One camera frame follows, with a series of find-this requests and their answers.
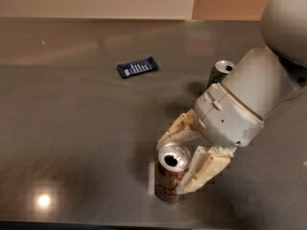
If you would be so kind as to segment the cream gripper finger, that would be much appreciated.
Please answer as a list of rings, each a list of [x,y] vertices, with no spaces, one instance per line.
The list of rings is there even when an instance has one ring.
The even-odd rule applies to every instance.
[[[196,126],[196,114],[193,109],[180,114],[169,129],[158,140],[156,149],[160,150],[167,143],[188,142],[199,138],[201,135]]]
[[[200,189],[228,166],[236,149],[236,147],[198,146],[187,173],[177,186],[177,193],[185,195]]]

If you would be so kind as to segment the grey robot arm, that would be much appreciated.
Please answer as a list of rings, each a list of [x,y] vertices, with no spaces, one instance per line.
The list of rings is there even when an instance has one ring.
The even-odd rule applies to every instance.
[[[193,193],[224,170],[265,119],[303,88],[307,0],[271,0],[261,17],[266,46],[254,48],[181,114],[156,146],[154,192],[164,200]]]

